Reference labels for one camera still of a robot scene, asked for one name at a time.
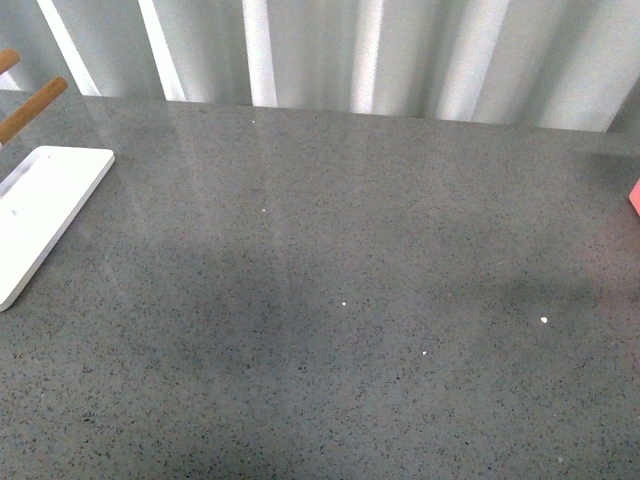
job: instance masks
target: countertop surface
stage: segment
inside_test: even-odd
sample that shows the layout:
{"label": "countertop surface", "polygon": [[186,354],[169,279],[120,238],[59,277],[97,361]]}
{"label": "countertop surface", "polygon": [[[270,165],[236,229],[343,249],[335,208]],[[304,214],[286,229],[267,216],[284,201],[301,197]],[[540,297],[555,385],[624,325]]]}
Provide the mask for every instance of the countertop surface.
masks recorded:
{"label": "countertop surface", "polygon": [[0,314],[0,477],[640,478],[638,139],[65,94],[0,177],[40,145],[116,164]]}

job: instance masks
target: white plastic tray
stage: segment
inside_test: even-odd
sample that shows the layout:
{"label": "white plastic tray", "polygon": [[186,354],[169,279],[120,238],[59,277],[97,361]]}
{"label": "white plastic tray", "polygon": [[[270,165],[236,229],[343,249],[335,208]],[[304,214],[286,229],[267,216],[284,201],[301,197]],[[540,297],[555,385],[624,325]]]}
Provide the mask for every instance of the white plastic tray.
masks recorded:
{"label": "white plastic tray", "polygon": [[43,146],[0,183],[0,312],[11,306],[115,161]]}

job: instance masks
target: pink object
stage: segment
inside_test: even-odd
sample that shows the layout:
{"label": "pink object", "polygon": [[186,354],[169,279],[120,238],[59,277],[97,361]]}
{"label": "pink object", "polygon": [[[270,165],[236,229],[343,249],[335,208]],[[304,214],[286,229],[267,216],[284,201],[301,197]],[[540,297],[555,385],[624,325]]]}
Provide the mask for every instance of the pink object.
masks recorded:
{"label": "pink object", "polygon": [[640,180],[636,183],[636,186],[633,187],[631,193],[629,194],[629,200],[631,200],[631,205],[634,206],[638,215],[640,215]]}

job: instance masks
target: wooden rod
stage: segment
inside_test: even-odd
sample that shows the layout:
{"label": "wooden rod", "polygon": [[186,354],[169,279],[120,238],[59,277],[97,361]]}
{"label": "wooden rod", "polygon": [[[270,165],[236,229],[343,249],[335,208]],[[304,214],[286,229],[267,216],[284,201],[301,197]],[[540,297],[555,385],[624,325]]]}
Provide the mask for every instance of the wooden rod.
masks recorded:
{"label": "wooden rod", "polygon": [[38,90],[24,105],[0,123],[0,144],[6,145],[16,133],[47,108],[66,88],[65,79],[56,77]]}
{"label": "wooden rod", "polygon": [[7,48],[0,52],[0,75],[13,67],[20,61],[20,55],[18,52],[11,48]]}

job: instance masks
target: sheer curtain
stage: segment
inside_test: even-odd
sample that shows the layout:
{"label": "sheer curtain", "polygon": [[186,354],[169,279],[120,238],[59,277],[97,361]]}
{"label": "sheer curtain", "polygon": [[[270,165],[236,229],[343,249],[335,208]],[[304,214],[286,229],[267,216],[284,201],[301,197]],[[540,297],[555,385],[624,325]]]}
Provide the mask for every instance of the sheer curtain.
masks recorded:
{"label": "sheer curtain", "polygon": [[0,89],[640,132],[638,0],[3,0]]}

